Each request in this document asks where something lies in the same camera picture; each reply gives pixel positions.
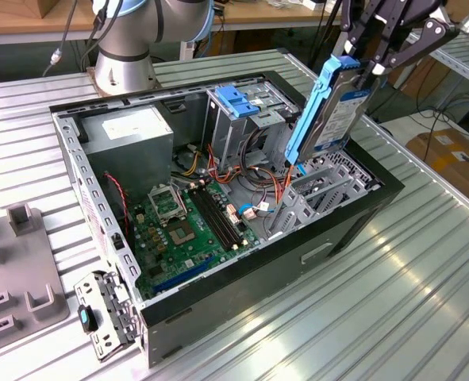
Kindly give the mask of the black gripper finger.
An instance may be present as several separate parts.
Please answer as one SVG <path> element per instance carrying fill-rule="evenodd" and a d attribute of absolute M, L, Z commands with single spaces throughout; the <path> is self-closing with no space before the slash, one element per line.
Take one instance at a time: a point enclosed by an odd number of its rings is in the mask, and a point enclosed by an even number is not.
<path fill-rule="evenodd" d="M 426 20 L 418 40 L 400 52 L 388 55 L 382 63 L 376 63 L 371 73 L 385 75 L 396 67 L 408 66 L 447 44 L 459 32 L 457 24 L 431 17 Z"/>
<path fill-rule="evenodd" d="M 344 42 L 344 52 L 347 55 L 362 55 L 370 39 L 368 32 L 372 29 L 371 23 L 379 8 L 379 0 L 369 1 L 342 1 L 340 30 L 347 34 Z"/>

